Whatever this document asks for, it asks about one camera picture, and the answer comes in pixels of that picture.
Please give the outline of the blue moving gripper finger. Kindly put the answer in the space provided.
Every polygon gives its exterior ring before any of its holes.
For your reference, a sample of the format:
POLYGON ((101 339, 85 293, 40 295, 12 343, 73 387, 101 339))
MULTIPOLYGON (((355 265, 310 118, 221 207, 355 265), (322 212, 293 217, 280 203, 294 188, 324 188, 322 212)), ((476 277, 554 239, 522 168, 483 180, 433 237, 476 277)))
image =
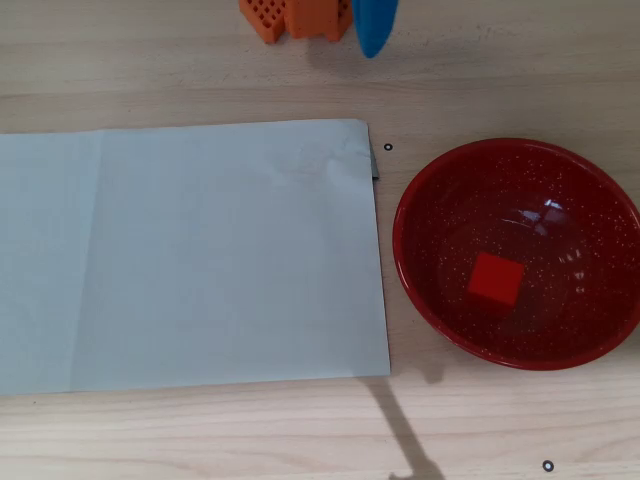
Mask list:
POLYGON ((353 20, 362 53, 374 58, 384 48, 394 26, 398 0, 353 0, 353 20))

